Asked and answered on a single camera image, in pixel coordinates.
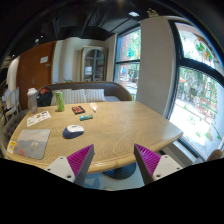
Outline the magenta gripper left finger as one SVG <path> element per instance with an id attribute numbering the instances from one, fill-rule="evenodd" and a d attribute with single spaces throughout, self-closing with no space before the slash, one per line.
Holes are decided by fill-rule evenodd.
<path id="1" fill-rule="evenodd" d="M 60 156 L 46 171 L 82 186 L 94 156 L 94 145 L 86 146 L 68 157 Z"/>

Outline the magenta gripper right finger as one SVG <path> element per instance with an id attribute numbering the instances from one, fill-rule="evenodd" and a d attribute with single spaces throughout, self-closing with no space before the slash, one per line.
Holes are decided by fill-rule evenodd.
<path id="1" fill-rule="evenodd" d="M 182 169 L 169 155 L 160 156 L 139 144 L 134 145 L 134 155 L 145 185 Z"/>

